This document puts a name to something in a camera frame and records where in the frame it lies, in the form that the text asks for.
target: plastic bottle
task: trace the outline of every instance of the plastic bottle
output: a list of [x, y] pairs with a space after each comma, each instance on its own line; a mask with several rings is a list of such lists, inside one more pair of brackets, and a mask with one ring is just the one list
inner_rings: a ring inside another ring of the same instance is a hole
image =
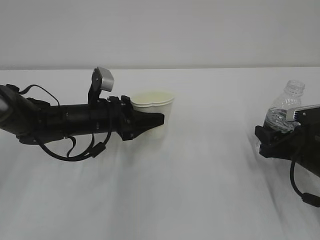
[[[301, 96], [304, 94], [305, 84], [299, 80], [290, 80], [284, 88], [284, 92], [274, 100], [268, 109], [264, 124], [265, 128], [287, 133], [293, 131], [297, 122], [287, 122], [287, 110], [291, 108], [301, 107]], [[256, 151], [259, 154], [260, 141], [256, 144]]]

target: white wall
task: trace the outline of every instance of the white wall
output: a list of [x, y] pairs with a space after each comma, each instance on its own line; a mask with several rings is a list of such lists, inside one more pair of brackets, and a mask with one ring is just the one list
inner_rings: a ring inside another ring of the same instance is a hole
[[319, 0], [2, 0], [0, 69], [320, 66]]

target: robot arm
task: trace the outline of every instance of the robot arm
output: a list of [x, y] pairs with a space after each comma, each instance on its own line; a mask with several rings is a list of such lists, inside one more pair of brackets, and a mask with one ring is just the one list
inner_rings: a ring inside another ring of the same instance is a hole
[[300, 125], [288, 133], [264, 126], [255, 127], [255, 135], [261, 141], [259, 153], [265, 158], [290, 160], [293, 189], [305, 203], [320, 207], [320, 197], [300, 192], [294, 180], [296, 163], [320, 177], [320, 105], [289, 109], [286, 120]]
[[47, 153], [45, 144], [52, 141], [74, 139], [72, 136], [77, 135], [108, 133], [104, 142], [89, 147], [84, 156], [57, 157], [49, 153], [64, 161], [80, 161], [101, 153], [106, 148], [111, 132], [117, 132], [123, 141], [128, 141], [164, 124], [163, 114], [136, 111], [127, 96], [121, 96], [120, 99], [116, 96], [100, 98], [101, 91], [111, 92], [113, 83], [111, 72], [97, 67], [92, 74], [86, 104], [60, 105], [58, 102], [55, 106], [22, 96], [37, 85], [31, 85], [24, 91], [19, 91], [14, 85], [0, 85], [0, 128], [16, 135], [20, 143], [40, 145]]

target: white table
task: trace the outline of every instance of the white table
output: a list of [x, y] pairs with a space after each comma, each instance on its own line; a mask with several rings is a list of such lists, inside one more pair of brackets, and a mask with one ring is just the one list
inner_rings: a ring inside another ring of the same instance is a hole
[[[305, 82], [304, 105], [320, 103], [320, 68], [111, 72], [114, 96], [175, 93], [169, 134], [122, 142], [114, 133], [107, 151], [72, 163], [0, 131], [0, 239], [319, 239], [320, 210], [292, 190], [290, 163], [256, 157], [253, 146], [255, 125], [288, 80]], [[0, 71], [0, 84], [39, 84], [63, 105], [82, 104], [91, 74]], [[28, 96], [54, 104], [40, 89]], [[75, 151], [89, 140], [78, 137]], [[48, 144], [61, 154], [71, 145]], [[296, 174], [308, 176], [299, 166]]]

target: white paper cup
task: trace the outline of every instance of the white paper cup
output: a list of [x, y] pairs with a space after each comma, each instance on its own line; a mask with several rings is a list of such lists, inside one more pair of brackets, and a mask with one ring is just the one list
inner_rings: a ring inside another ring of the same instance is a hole
[[160, 113], [164, 115], [164, 124], [154, 127], [142, 135], [148, 139], [163, 138], [168, 126], [172, 104], [175, 96], [169, 92], [148, 91], [131, 97], [133, 109], [143, 113]]

